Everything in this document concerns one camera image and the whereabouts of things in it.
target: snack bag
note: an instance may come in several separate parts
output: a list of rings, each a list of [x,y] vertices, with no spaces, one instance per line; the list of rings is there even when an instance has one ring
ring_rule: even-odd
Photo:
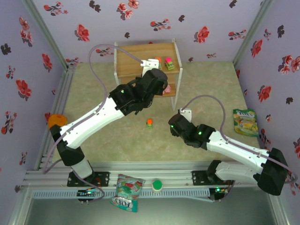
[[[120,209],[137,212],[137,198],[144,183],[145,180],[119,174],[116,196],[111,198],[111,203]]]
[[[257,137],[259,134],[256,120],[256,113],[252,109],[233,110],[234,130],[241,135]]]

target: pink object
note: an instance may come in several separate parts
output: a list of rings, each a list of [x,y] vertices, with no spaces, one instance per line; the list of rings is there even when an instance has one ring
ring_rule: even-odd
[[[166,87],[166,89],[164,89],[164,91],[163,91],[163,95],[165,93],[170,93],[170,92],[171,92],[171,86],[168,84],[168,86]]]
[[[165,62],[166,62],[166,63],[172,62],[172,58],[171,58],[171,57],[166,57]]]

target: white cable tray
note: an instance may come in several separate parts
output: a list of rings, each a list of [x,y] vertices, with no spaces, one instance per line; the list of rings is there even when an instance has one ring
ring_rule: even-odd
[[[76,189],[72,190],[36,190],[33,193],[34,199],[88,199],[97,198],[99,193],[93,197],[77,196]],[[103,189],[104,198],[111,198],[116,195],[115,189]],[[168,188],[163,189],[160,193],[153,192],[152,189],[143,189],[139,198],[184,198],[184,197],[209,197],[209,188]]]

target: floral wallpaper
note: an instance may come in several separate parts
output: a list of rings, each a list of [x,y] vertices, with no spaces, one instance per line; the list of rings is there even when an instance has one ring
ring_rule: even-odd
[[[25,173],[34,169],[63,68],[21,1],[6,2],[0,19],[0,224],[6,225]]]
[[[277,0],[236,66],[248,108],[257,113],[261,147],[280,149],[300,177],[300,45],[297,0]],[[300,180],[280,196],[290,224],[299,223]]]
[[[89,50],[97,44],[162,43],[176,38],[182,61],[232,61],[262,0],[33,2],[65,59],[87,62]],[[92,61],[113,62],[113,55],[99,57],[95,51]]]

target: green lid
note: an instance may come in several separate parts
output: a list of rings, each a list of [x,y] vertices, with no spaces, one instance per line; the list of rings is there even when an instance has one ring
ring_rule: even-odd
[[[160,190],[163,187],[163,183],[160,180],[156,180],[152,183],[154,190]]]

